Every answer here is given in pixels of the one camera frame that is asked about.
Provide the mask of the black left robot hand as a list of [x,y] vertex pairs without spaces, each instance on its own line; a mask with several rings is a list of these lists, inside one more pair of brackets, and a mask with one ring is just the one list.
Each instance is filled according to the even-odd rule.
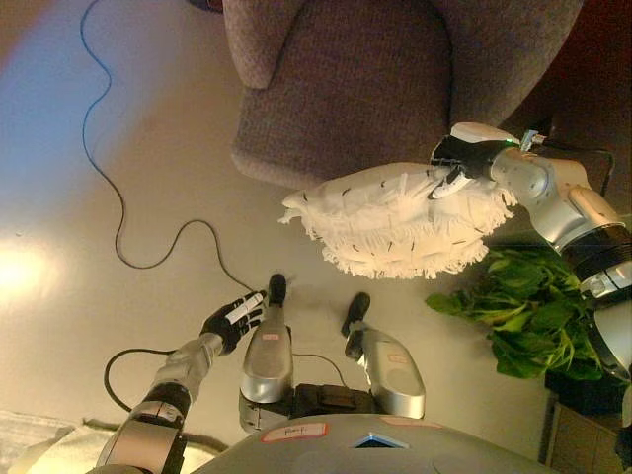
[[220,307],[204,321],[200,333],[220,337],[220,354],[229,355],[243,336],[261,324],[266,296],[264,290],[253,291]]

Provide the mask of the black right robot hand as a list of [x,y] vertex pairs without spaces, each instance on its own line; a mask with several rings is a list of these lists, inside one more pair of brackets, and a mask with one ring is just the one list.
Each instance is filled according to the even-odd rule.
[[431,165],[449,171],[428,198],[447,198],[486,178],[495,157],[507,148],[519,148],[519,140],[508,132],[479,122],[456,123],[431,155]]

